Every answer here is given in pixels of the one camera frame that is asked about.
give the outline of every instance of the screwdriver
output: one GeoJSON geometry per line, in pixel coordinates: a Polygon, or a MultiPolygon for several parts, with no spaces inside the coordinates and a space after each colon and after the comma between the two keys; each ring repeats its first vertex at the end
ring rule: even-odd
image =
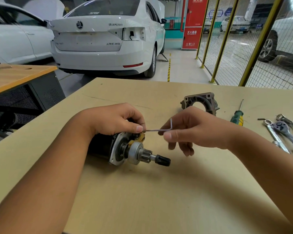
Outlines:
{"type": "Polygon", "coordinates": [[[234,113],[234,116],[230,120],[230,122],[233,122],[234,124],[237,124],[239,126],[243,126],[243,112],[241,111],[243,101],[244,99],[242,99],[240,109],[234,113]]]}

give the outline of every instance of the skoda logo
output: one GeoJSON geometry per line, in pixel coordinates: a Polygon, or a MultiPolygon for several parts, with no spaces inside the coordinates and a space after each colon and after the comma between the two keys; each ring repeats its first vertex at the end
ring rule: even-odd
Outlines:
{"type": "Polygon", "coordinates": [[[78,21],[76,23],[77,28],[79,28],[80,30],[82,29],[82,27],[84,27],[83,23],[81,21],[78,21]]]}

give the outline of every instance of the workbench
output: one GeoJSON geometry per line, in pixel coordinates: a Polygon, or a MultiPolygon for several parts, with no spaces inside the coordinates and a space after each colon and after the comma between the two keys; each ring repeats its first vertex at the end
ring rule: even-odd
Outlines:
{"type": "Polygon", "coordinates": [[[65,98],[56,69],[47,65],[0,64],[0,114],[17,114],[18,122],[12,129],[19,129],[65,98]]]}
{"type": "MultiPolygon", "coordinates": [[[[230,120],[244,99],[244,126],[270,141],[257,118],[293,120],[293,90],[96,78],[0,142],[0,202],[80,110],[122,102],[158,129],[181,110],[184,96],[213,92],[217,116],[230,120]]],[[[70,234],[293,233],[293,226],[229,151],[194,145],[185,157],[155,132],[144,147],[169,157],[169,167],[87,157],[64,232],[70,234]]]]}

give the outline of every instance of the car jack stand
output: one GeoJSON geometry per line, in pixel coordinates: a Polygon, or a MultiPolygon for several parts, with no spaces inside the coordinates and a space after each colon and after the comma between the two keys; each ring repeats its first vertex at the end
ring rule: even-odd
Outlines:
{"type": "Polygon", "coordinates": [[[161,55],[166,59],[167,62],[169,62],[169,60],[164,56],[164,54],[161,53],[161,55]]]}

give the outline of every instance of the hand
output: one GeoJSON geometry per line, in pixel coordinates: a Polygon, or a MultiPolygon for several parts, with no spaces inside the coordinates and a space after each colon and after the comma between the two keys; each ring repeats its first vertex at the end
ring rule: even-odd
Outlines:
{"type": "MultiPolygon", "coordinates": [[[[238,125],[220,119],[199,108],[190,106],[172,117],[173,128],[165,133],[168,149],[174,149],[176,142],[186,156],[193,155],[192,143],[203,147],[228,149],[238,125]]],[[[168,120],[161,129],[168,129],[168,120]]]]}
{"type": "Polygon", "coordinates": [[[89,133],[90,138],[98,133],[140,133],[146,129],[142,114],[128,103],[88,108],[77,113],[71,120],[78,122],[89,133]]]}

